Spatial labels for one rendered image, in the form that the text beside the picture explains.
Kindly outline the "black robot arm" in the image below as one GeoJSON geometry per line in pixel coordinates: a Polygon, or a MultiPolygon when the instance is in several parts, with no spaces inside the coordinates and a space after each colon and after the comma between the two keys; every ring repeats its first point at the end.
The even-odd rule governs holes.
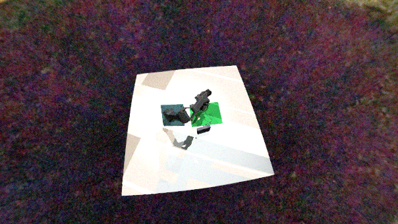
{"type": "Polygon", "coordinates": [[[182,122],[182,123],[187,123],[194,118],[195,114],[197,114],[199,112],[200,108],[201,108],[201,110],[205,110],[208,108],[209,105],[206,102],[208,102],[208,96],[210,96],[211,94],[212,94],[212,91],[210,91],[210,89],[202,91],[200,94],[198,94],[196,97],[194,97],[197,102],[193,106],[184,107],[183,109],[178,111],[178,113],[174,113],[173,109],[166,109],[163,112],[163,114],[164,114],[165,118],[167,119],[167,121],[177,119],[177,120],[180,120],[180,122],[182,122]],[[188,113],[186,112],[185,109],[192,109],[193,114],[192,114],[191,118],[188,116],[188,113]]]}

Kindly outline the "green circuit board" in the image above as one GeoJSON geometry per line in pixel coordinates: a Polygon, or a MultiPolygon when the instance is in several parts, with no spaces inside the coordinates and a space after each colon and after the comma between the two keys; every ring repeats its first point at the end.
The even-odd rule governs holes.
{"type": "Polygon", "coordinates": [[[192,127],[223,123],[218,102],[208,103],[208,105],[207,109],[204,111],[199,109],[199,112],[195,114],[194,118],[191,120],[192,127]]]}

